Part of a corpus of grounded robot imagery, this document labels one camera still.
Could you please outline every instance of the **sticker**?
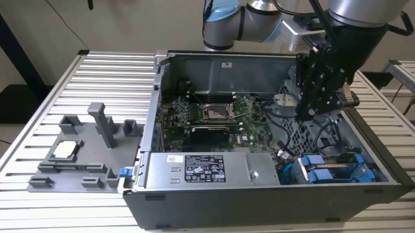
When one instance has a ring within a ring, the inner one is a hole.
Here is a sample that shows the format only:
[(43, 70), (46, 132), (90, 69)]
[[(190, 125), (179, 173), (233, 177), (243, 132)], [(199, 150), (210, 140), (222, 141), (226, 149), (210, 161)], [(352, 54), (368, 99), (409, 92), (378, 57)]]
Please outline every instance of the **sticker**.
[(227, 182), (223, 155), (187, 155), (185, 166), (186, 182)]
[(289, 156), (290, 156), (290, 154), (289, 154), (289, 153), (285, 153), (283, 156), (282, 156), (282, 158), (283, 158), (283, 159), (287, 159)]
[(169, 163), (183, 163), (183, 155), (169, 155), (167, 162)]
[(233, 68), (233, 62), (223, 62), (222, 68)]

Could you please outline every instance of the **green circuit board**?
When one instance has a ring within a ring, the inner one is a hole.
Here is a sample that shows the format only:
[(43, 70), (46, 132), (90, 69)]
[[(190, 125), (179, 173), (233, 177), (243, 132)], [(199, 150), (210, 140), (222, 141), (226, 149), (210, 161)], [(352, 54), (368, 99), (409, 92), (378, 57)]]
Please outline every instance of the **green circuit board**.
[[(273, 152), (277, 140), (266, 123), (261, 105), (250, 95), (238, 95), (230, 104), (189, 104), (178, 101), (165, 108), (166, 152)], [(195, 127), (226, 127), (227, 141), (215, 145), (194, 145), (190, 131)]]

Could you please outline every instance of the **power supply label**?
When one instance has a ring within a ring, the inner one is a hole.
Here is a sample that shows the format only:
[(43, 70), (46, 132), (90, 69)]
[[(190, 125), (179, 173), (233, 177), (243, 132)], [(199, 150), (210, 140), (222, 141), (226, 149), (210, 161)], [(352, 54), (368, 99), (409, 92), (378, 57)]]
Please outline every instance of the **power supply label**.
[(223, 155), (187, 155), (185, 166), (186, 182), (227, 182)]

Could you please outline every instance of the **slotted aluminum platform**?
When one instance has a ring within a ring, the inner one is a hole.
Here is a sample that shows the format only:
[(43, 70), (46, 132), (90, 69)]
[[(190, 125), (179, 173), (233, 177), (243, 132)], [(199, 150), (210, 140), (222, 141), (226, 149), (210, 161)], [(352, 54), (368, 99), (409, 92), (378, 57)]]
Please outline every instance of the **slotted aluminum platform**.
[(385, 71), (415, 93), (415, 61), (390, 60)]
[[(145, 232), (119, 194), (29, 193), (38, 170), (61, 132), (65, 114), (91, 122), (87, 107), (105, 102), (117, 122), (145, 123), (154, 79), (154, 55), (91, 52), (78, 56), (54, 91), (0, 159), (0, 230), (11, 232)], [(357, 73), (357, 108), (409, 175), (415, 180), (415, 128), (372, 83)], [(189, 232), (415, 232), (415, 192), (392, 204), (372, 206), (346, 223), (191, 229)]]

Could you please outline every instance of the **motherboard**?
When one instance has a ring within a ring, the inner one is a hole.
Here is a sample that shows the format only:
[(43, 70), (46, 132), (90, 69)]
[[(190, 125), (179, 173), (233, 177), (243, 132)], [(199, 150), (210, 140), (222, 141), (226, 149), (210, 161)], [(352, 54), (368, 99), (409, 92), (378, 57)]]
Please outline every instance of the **motherboard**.
[(230, 103), (178, 97), (162, 105), (166, 152), (274, 152), (277, 140), (255, 96), (234, 95)]

